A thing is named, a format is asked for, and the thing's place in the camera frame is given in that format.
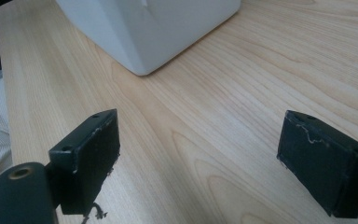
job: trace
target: white box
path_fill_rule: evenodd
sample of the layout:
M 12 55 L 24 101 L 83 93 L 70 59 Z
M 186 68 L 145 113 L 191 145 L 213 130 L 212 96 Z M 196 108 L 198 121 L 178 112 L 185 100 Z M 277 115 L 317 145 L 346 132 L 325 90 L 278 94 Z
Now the white box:
M 147 75 L 232 16 L 241 0 L 56 0 L 88 38 Z

